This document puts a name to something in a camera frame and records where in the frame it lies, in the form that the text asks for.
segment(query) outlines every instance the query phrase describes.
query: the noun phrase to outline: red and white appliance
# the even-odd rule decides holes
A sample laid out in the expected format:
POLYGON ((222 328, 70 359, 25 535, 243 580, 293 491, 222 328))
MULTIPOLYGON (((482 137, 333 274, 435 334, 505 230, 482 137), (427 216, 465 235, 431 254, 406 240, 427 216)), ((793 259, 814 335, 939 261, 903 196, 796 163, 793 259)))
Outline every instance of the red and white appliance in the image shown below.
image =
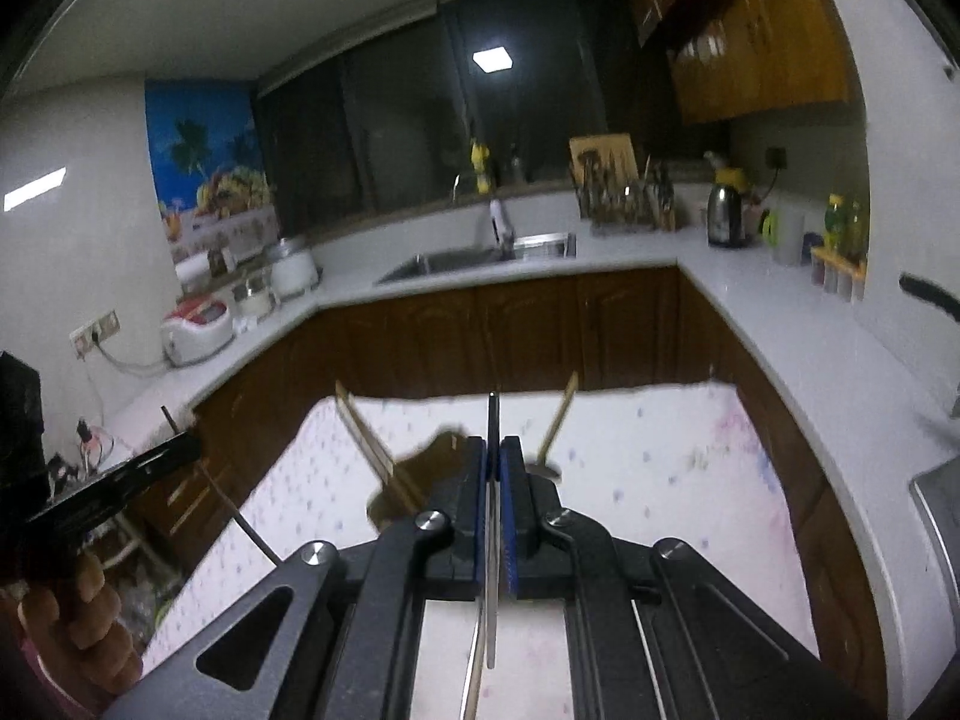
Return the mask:
POLYGON ((229 307, 210 296, 184 300, 160 322, 160 342, 174 365, 203 360, 232 339, 229 307))

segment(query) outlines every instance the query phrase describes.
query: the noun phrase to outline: white floral tablecloth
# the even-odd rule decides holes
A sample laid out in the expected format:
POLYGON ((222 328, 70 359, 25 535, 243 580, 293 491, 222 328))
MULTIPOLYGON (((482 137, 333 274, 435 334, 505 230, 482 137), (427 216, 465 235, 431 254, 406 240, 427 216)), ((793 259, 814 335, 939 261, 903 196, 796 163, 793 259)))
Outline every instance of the white floral tablecloth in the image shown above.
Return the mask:
MULTIPOLYGON (((534 454, 560 394, 504 395, 500 435, 534 454)), ((442 426, 486 435, 485 396, 427 401, 358 399, 395 456, 442 426)), ((613 536, 652 544, 683 538, 766 613, 817 652, 784 493, 736 397, 725 385, 650 386, 578 394, 550 453, 563 469, 560 501, 613 536)), ((376 477, 332 398, 307 415, 294 442, 242 511, 280 557, 314 538, 347 547, 376 538, 366 505, 376 477)), ((253 587, 271 564, 234 524, 179 594, 144 656, 150 670, 253 587)), ((456 717, 475 607, 430 602, 424 613, 412 718, 456 717)), ((572 715, 563 608, 501 605, 497 667, 485 672, 478 716, 572 715)))

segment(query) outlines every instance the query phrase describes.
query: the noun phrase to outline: poster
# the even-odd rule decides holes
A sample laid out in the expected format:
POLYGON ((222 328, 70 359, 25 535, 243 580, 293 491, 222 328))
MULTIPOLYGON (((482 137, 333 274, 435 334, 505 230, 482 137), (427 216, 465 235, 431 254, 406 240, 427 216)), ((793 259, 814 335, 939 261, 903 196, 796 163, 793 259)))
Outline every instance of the poster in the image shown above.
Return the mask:
POLYGON ((229 247, 246 260, 277 240, 250 86, 147 81, 147 141, 174 263, 229 247))

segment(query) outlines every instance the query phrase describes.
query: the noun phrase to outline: power outlet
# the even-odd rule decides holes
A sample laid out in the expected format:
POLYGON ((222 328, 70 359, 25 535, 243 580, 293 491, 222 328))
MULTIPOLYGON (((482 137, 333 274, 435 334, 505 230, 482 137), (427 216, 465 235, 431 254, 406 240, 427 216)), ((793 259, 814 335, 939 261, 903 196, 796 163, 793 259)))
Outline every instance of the power outlet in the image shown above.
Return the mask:
POLYGON ((112 311, 74 330, 70 334, 70 343, 73 344, 73 350, 77 353, 77 359, 83 360, 95 347, 93 343, 94 333, 97 335, 97 341, 103 343, 103 341, 107 341, 107 338, 115 336, 119 332, 120 319, 117 319, 117 312, 112 311))
POLYGON ((786 148, 767 146, 766 165, 769 170, 786 170, 786 148))

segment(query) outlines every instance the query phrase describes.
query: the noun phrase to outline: finger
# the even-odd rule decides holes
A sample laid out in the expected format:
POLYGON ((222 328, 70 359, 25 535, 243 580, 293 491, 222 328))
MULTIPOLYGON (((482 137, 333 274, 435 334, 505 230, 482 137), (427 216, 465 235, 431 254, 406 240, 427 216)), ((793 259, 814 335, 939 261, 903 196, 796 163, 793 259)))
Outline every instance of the finger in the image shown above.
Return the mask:
POLYGON ((120 668, 116 676, 104 685, 104 690, 117 696, 120 693, 126 693, 136 681, 143 675, 143 661, 136 652, 131 652, 127 657, 126 664, 120 668))
POLYGON ((88 604, 77 605, 76 619, 71 620, 66 630, 78 649, 85 650, 102 640, 120 613, 120 596, 109 584, 105 584, 88 604))
POLYGON ((91 683, 106 690, 132 652, 133 639, 130 632, 119 623, 113 623, 107 635, 83 653, 80 664, 83 675, 91 683))
POLYGON ((77 593, 80 600, 88 604, 104 586, 104 571, 100 561, 84 552, 77 559, 77 593))
POLYGON ((30 638, 50 628, 59 619, 59 604, 49 587, 43 584, 31 587, 16 610, 20 624, 30 638))

